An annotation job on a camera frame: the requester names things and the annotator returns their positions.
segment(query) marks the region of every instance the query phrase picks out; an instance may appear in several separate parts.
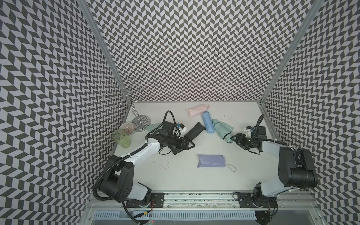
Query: green glass cup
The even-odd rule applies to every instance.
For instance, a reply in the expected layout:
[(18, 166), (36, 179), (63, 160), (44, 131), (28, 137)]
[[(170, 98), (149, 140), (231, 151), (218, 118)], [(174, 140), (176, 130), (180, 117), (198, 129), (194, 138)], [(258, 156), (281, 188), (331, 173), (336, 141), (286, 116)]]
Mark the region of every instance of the green glass cup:
[(126, 134), (125, 130), (117, 129), (114, 130), (111, 134), (111, 138), (121, 147), (127, 148), (130, 146), (130, 139), (129, 136)]

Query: vent grille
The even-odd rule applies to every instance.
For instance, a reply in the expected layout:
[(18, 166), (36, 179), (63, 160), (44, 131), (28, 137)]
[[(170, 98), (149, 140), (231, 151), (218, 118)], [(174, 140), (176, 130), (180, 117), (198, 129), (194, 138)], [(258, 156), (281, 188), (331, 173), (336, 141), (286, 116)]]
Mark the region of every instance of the vent grille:
[[(135, 210), (134, 215), (145, 212)], [(124, 211), (97, 210), (94, 220), (124, 220), (130, 219)], [(148, 220), (149, 214), (138, 217), (137, 220)], [(154, 210), (151, 219), (154, 220), (256, 220), (252, 210)]]

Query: black and white patterned backdrop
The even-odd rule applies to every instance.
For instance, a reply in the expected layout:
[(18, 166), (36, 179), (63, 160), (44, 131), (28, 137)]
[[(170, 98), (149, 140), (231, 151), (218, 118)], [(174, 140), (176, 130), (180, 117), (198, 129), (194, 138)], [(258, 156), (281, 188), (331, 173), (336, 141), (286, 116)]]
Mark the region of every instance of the black and white patterned backdrop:
[(260, 99), (312, 2), (88, 0), (142, 101)]
[(325, 1), (265, 104), (282, 140), (312, 151), (330, 224), (360, 224), (359, 3)]
[(75, 0), (0, 1), (0, 224), (78, 221), (126, 111), (112, 81)]

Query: round metal base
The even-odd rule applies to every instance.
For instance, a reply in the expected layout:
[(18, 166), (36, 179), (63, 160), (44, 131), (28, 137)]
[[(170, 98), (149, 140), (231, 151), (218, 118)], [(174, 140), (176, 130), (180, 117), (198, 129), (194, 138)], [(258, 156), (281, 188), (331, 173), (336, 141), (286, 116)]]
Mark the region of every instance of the round metal base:
[(140, 121), (135, 117), (131, 122), (135, 125), (135, 131), (144, 131), (145, 128), (150, 125), (151, 121), (148, 116), (140, 115)]

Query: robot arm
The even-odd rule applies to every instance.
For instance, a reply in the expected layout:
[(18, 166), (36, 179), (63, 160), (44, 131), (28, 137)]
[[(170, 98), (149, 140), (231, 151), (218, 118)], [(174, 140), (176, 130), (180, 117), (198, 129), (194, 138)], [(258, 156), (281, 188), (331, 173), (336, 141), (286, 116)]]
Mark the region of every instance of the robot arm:
[[(93, 194), (97, 200), (114, 199), (117, 202), (123, 202), (126, 199), (136, 199), (141, 201), (143, 205), (147, 205), (150, 201), (151, 189), (140, 183), (133, 183), (135, 165), (145, 162), (164, 147), (169, 147), (176, 152), (195, 147), (195, 144), (188, 137), (180, 137), (181, 132), (172, 113), (174, 123), (165, 121), (168, 112), (171, 113), (171, 111), (166, 112), (161, 125), (146, 135), (144, 144), (128, 154), (120, 157), (111, 156), (108, 159), (102, 175), (93, 188)], [(100, 197), (97, 190), (109, 197)]]
[(269, 181), (258, 183), (253, 190), (252, 201), (257, 207), (262, 207), (276, 199), (276, 196), (293, 188), (307, 189), (316, 187), (318, 178), (314, 161), (307, 149), (295, 149), (285, 143), (267, 139), (265, 127), (260, 127), (264, 115), (261, 115), (252, 128), (250, 137), (238, 133), (231, 137), (244, 150), (257, 148), (279, 159), (278, 175)]

